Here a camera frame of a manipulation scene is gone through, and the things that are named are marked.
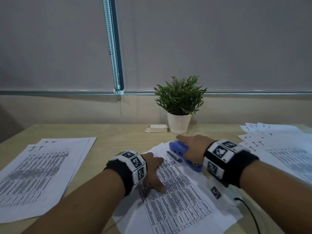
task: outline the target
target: cable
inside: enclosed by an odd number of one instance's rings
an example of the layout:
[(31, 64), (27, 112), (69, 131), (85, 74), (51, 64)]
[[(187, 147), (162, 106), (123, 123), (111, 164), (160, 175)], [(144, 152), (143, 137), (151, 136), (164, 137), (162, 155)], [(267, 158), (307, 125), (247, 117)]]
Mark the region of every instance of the cable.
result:
[(247, 207), (247, 209), (249, 210), (250, 214), (252, 215), (252, 218), (253, 218), (254, 221), (255, 221), (255, 226), (256, 226), (256, 228), (257, 228), (258, 234), (261, 234), (260, 229), (259, 229), (259, 226), (258, 226), (258, 223), (257, 223), (257, 221), (256, 221), (256, 219), (255, 219), (255, 216), (253, 215), (253, 213), (252, 213), (252, 211), (250, 210), (250, 208), (248, 207), (248, 205), (247, 205), (242, 199), (240, 199), (240, 198), (234, 198), (234, 200), (239, 200), (239, 201), (241, 201), (241, 202)]

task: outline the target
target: wristband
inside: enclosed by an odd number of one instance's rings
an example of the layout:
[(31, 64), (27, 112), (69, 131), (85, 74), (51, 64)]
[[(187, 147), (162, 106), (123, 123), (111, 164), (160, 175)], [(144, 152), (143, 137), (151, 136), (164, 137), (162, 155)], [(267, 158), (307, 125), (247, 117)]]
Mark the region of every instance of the wristband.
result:
[(205, 150), (203, 166), (222, 182), (240, 188), (241, 173), (255, 160), (259, 160), (259, 157), (247, 148), (222, 139)]
[(124, 196), (128, 196), (147, 175), (145, 159), (132, 150), (111, 158), (105, 169), (112, 169), (119, 174), (124, 183)]

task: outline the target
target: wooden desk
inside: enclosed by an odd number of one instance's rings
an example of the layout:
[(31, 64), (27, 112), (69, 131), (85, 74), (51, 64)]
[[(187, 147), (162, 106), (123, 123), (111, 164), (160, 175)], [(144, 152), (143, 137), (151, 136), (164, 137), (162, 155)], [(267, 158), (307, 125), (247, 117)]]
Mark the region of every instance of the wooden desk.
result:
[[(84, 182), (88, 181), (105, 167), (108, 159), (120, 151), (132, 149), (143, 153), (152, 147), (168, 142), (175, 138), (175, 134), (168, 133), (145, 133), (148, 125), (144, 124), (90, 124), (90, 125), (34, 125), (0, 144), (0, 169), (3, 169), (28, 144), (35, 144), (42, 138), (78, 138), (97, 137), (88, 156), (81, 165), (65, 195)], [(297, 125), (302, 131), (312, 133), (312, 129)], [(237, 137), (244, 134), (239, 125), (233, 124), (204, 124), (190, 125), (186, 135), (202, 134), (214, 139), (227, 138), (233, 142), (241, 142)], [(283, 233), (283, 231), (271, 220), (271, 218), (244, 192), (241, 194), (250, 206), (259, 223), (261, 233)], [(256, 233), (254, 221), (249, 211), (241, 205), (239, 207), (244, 217), (225, 233)], [(36, 218), (0, 224), (0, 233), (21, 233)], [(114, 221), (110, 219), (103, 233), (119, 233)]]

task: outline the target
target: roller blind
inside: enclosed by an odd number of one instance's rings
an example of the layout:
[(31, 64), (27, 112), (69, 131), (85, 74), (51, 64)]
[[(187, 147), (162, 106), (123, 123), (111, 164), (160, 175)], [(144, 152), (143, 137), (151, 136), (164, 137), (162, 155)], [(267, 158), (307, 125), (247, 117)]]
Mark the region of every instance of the roller blind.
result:
[(311, 0), (115, 0), (126, 93), (200, 75), (210, 93), (312, 90)]
[(0, 91), (113, 89), (102, 0), (0, 0)]

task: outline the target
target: stack of papers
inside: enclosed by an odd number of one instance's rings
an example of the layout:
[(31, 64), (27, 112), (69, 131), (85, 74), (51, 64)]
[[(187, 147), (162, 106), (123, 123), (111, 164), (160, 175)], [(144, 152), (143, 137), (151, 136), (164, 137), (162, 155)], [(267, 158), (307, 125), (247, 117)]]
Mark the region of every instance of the stack of papers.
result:
[(43, 215), (56, 205), (96, 137), (42, 139), (0, 172), (0, 223)]
[(312, 184), (312, 134), (296, 126), (246, 123), (240, 145), (261, 161)]
[(165, 159), (157, 175), (167, 192), (161, 194), (142, 182), (113, 214), (120, 233), (222, 234), (242, 218), (234, 203), (220, 204), (213, 196), (210, 179), (176, 162), (167, 155), (169, 150), (168, 142), (148, 151)]

